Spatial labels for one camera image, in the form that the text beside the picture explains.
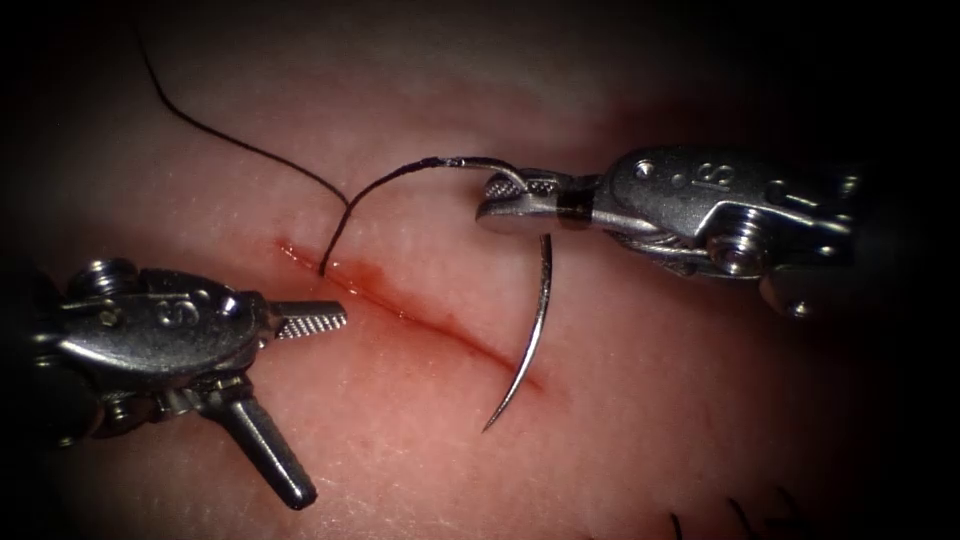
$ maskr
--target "metal instrument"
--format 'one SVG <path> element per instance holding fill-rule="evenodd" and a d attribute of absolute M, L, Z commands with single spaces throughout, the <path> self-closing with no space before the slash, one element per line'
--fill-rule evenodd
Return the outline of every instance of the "metal instrument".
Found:
<path fill-rule="evenodd" d="M 14 274 L 19 279 L 11 281 Z M 27 314 L 4 345 L 19 371 L 13 380 L 29 381 L 24 392 L 34 399 L 17 421 L 32 440 L 67 447 L 197 411 L 227 430 L 289 507 L 316 499 L 245 372 L 274 339 L 343 327 L 339 303 L 268 302 L 193 274 L 138 270 L 125 259 L 93 261 L 65 295 L 32 267 L 3 277 L 20 299 L 8 307 Z"/>
<path fill-rule="evenodd" d="M 501 175 L 487 182 L 482 227 L 600 230 L 683 276 L 759 282 L 767 303 L 796 318 L 866 309 L 875 295 L 864 283 L 876 283 L 863 276 L 892 268 L 879 259 L 902 247 L 889 234 L 861 234 L 864 179 L 852 169 L 822 174 L 756 154 L 674 146 L 632 151 L 604 174 L 521 174 L 526 190 Z"/>

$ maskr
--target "pink skin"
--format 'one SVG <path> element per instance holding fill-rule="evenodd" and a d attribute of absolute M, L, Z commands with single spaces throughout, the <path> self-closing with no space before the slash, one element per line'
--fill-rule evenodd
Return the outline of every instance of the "pink skin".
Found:
<path fill-rule="evenodd" d="M 635 21 L 609 15 L 506 24 L 484 8 L 441 24 L 399 7 L 284 9 L 158 11 L 141 24 L 184 111 L 348 196 L 431 155 L 585 173 L 646 144 L 789 142 L 784 109 L 731 107 L 767 100 L 693 30 L 652 14 L 637 37 Z M 288 510 L 191 415 L 51 458 L 86 532 L 669 538 L 672 512 L 685 537 L 740 538 L 728 497 L 763 532 L 762 518 L 786 515 L 774 486 L 820 522 L 858 494 L 883 412 L 856 366 L 752 288 L 674 277 L 596 233 L 555 238 L 540 352 L 481 435 L 523 350 L 539 265 L 534 238 L 474 223 L 488 175 L 430 171 L 375 192 L 321 279 L 309 266 L 342 205 L 175 118 L 126 27 L 100 24 L 96 47 L 62 51 L 55 69 L 70 84 L 25 111 L 35 129 L 14 163 L 35 182 L 11 210 L 22 244 L 60 280 L 125 256 L 275 299 L 333 298 L 350 322 L 275 343 L 250 370 L 317 486 L 314 506 Z"/>

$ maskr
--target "surgical needle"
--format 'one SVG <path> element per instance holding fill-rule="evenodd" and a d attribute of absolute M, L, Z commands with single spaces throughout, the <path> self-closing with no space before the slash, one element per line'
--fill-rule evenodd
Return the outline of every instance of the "surgical needle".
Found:
<path fill-rule="evenodd" d="M 503 414 L 503 411 L 506 410 L 507 405 L 509 405 L 510 401 L 513 400 L 514 394 L 517 393 L 520 383 L 523 382 L 523 378 L 527 375 L 527 370 L 530 369 L 530 364 L 533 363 L 533 356 L 537 352 L 537 345 L 540 344 L 540 335 L 543 332 L 543 323 L 547 318 L 547 306 L 550 304 L 552 274 L 553 248 L 550 242 L 550 235 L 544 234 L 540 236 L 540 298 L 537 301 L 537 314 L 533 321 L 533 329 L 530 331 L 530 340 L 527 342 L 527 349 L 523 353 L 523 360 L 517 367 L 517 372 L 513 376 L 513 382 L 510 384 L 507 394 L 503 396 L 503 401 L 500 402 L 497 410 L 494 411 L 493 416 L 491 416 L 490 420 L 487 421 L 487 425 L 483 427 L 483 431 L 481 431 L 481 433 L 490 429 L 490 426 L 492 426 L 493 423 L 497 421 L 497 418 Z"/>

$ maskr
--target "blood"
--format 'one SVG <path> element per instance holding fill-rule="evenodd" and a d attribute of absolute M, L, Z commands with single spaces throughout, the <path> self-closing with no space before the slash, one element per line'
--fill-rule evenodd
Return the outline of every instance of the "blood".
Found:
<path fill-rule="evenodd" d="M 454 314 L 438 316 L 436 313 L 431 313 L 430 306 L 422 298 L 395 287 L 383 268 L 362 259 L 340 259 L 331 262 L 326 275 L 321 277 L 318 272 L 318 256 L 309 254 L 308 250 L 298 248 L 284 238 L 275 239 L 274 245 L 286 258 L 302 271 L 312 273 L 318 281 L 329 283 L 352 297 L 395 316 L 404 325 L 412 324 L 420 330 L 425 330 L 433 338 L 443 337 L 454 340 L 471 353 L 475 353 L 470 356 L 486 359 L 511 375 L 516 369 L 518 359 L 507 358 L 471 336 Z M 420 332 L 407 330 L 398 333 L 397 337 L 403 340 L 416 340 L 416 344 L 422 346 L 422 335 Z M 543 386 L 537 382 L 533 373 L 527 376 L 524 384 L 535 392 L 543 391 Z"/>

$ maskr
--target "black suture thread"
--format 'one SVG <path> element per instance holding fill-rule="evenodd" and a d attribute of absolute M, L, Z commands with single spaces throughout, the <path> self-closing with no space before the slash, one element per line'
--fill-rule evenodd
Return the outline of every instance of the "black suture thread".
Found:
<path fill-rule="evenodd" d="M 433 169 L 436 167 L 450 167 L 449 160 L 438 158 L 438 157 L 429 157 L 421 159 L 420 161 L 414 163 L 408 163 L 392 173 L 384 176 L 383 178 L 377 180 L 376 182 L 370 184 L 369 186 L 363 188 L 363 190 L 357 194 L 349 203 L 347 203 L 347 208 L 343 211 L 343 215 L 340 217 L 340 223 L 337 224 L 337 230 L 333 233 L 333 238 L 330 239 L 330 244 L 327 246 L 327 250 L 323 253 L 323 258 L 320 259 L 320 264 L 318 265 L 318 271 L 321 276 L 326 274 L 327 263 L 330 261 L 330 254 L 333 253 L 333 248 L 336 247 L 337 241 L 340 240 L 340 236 L 343 234 L 343 229 L 347 226 L 347 220 L 350 219 L 350 214 L 353 213 L 353 209 L 357 207 L 357 204 L 363 200 L 371 191 L 377 189 L 378 187 L 386 184 L 387 182 L 399 178 L 405 174 L 414 173 L 417 171 L 422 171 L 424 169 Z"/>
<path fill-rule="evenodd" d="M 733 497 L 727 499 L 727 501 L 730 503 L 730 507 L 733 508 L 733 512 L 737 514 L 737 519 L 740 520 L 743 531 L 747 533 L 747 540 L 761 540 L 760 535 L 750 527 L 750 520 L 747 519 L 747 513 L 740 507 L 740 503 Z"/>
<path fill-rule="evenodd" d="M 800 531 L 800 534 L 803 538 L 808 540 L 813 540 L 816 536 L 813 533 L 813 526 L 810 524 L 810 521 L 803 517 L 803 514 L 800 512 L 800 506 L 797 504 L 796 500 L 790 495 L 790 492 L 786 488 L 777 486 L 777 493 L 780 494 L 780 498 L 783 499 L 784 504 L 790 510 L 791 516 L 788 518 L 773 518 L 765 520 L 767 527 L 773 529 L 793 529 Z"/>
<path fill-rule="evenodd" d="M 673 537 L 677 540 L 683 540 L 683 529 L 680 528 L 680 518 L 670 512 L 670 522 L 673 523 Z"/>
<path fill-rule="evenodd" d="M 323 187 L 324 187 L 325 189 L 327 189 L 330 193 L 332 193 L 337 199 L 339 199 L 340 202 L 342 202 L 344 205 L 347 204 L 347 196 L 344 195 L 342 191 L 340 191 L 339 189 L 337 189 L 336 187 L 334 187 L 333 184 L 331 184 L 330 182 L 324 180 L 323 178 L 321 178 L 321 177 L 320 177 L 319 175 L 317 175 L 316 173 L 313 173 L 313 172 L 305 169 L 304 167 L 302 167 L 302 166 L 300 166 L 300 165 L 297 165 L 296 163 L 290 161 L 289 159 L 280 157 L 280 156 L 278 156 L 278 155 L 276 155 L 276 154 L 273 154 L 273 153 L 271 153 L 271 152 L 268 152 L 268 151 L 266 151 L 266 150 L 264 150 L 264 149 L 262 149 L 262 148 L 258 148 L 258 147 L 256 147 L 256 146 L 253 146 L 253 145 L 250 144 L 250 143 L 246 143 L 246 142 L 241 141 L 240 139 L 231 137 L 230 135 L 227 135 L 226 133 L 223 133 L 222 131 L 217 131 L 216 129 L 213 129 L 212 127 L 210 127 L 210 126 L 208 126 L 208 125 L 200 122 L 199 120 L 194 119 L 193 117 L 191 117 L 191 116 L 188 115 L 187 113 L 185 113 L 185 112 L 181 111 L 179 108 L 177 108 L 177 106 L 174 105 L 172 101 L 170 101 L 170 98 L 167 97 L 166 92 L 164 92 L 163 87 L 160 85 L 160 80 L 157 78 L 157 74 L 156 74 L 156 72 L 155 72 L 154 69 L 153 69 L 153 64 L 150 63 L 150 57 L 147 56 L 147 48 L 146 48 L 146 46 L 145 46 L 144 43 L 143 43 L 143 36 L 140 35 L 140 29 L 139 29 L 139 27 L 138 27 L 137 24 L 136 24 L 136 20 L 133 19 L 132 16 L 131 16 L 130 24 L 131 24 L 131 26 L 133 27 L 133 33 L 134 33 L 134 35 L 135 35 L 136 38 L 137 38 L 137 48 L 140 50 L 140 56 L 141 56 L 141 58 L 143 58 L 143 63 L 144 63 L 144 65 L 145 65 L 146 68 L 147 68 L 147 72 L 150 74 L 150 82 L 153 84 L 153 89 L 157 92 L 157 96 L 160 98 L 160 101 L 163 103 L 163 105 L 164 105 L 170 112 L 172 112 L 177 118 L 180 118 L 180 119 L 183 120 L 184 122 L 186 122 L 186 123 L 190 124 L 191 126 L 199 129 L 200 131 L 203 131 L 204 133 L 213 135 L 214 137 L 217 137 L 217 138 L 219 138 L 219 139 L 222 139 L 222 140 L 224 140 L 224 141 L 227 141 L 228 143 L 233 144 L 233 145 L 236 145 L 236 146 L 238 146 L 238 147 L 240 147 L 240 148 L 242 148 L 242 149 L 244 149 L 244 150 L 253 152 L 254 154 L 259 154 L 259 155 L 261 155 L 261 156 L 263 156 L 263 157 L 265 157 L 265 158 L 267 158 L 267 159 L 271 159 L 271 160 L 273 160 L 273 161 L 275 161 L 275 162 L 277 162 L 277 163 L 280 163 L 281 165 L 285 165 L 285 166 L 287 166 L 287 167 L 290 167 L 291 169 L 293 169 L 293 170 L 295 170 L 295 171 L 297 171 L 297 172 L 305 175 L 307 178 L 310 178 L 310 179 L 312 179 L 313 181 L 315 181 L 315 182 L 317 182 L 318 184 L 320 184 L 321 186 L 323 186 Z"/>

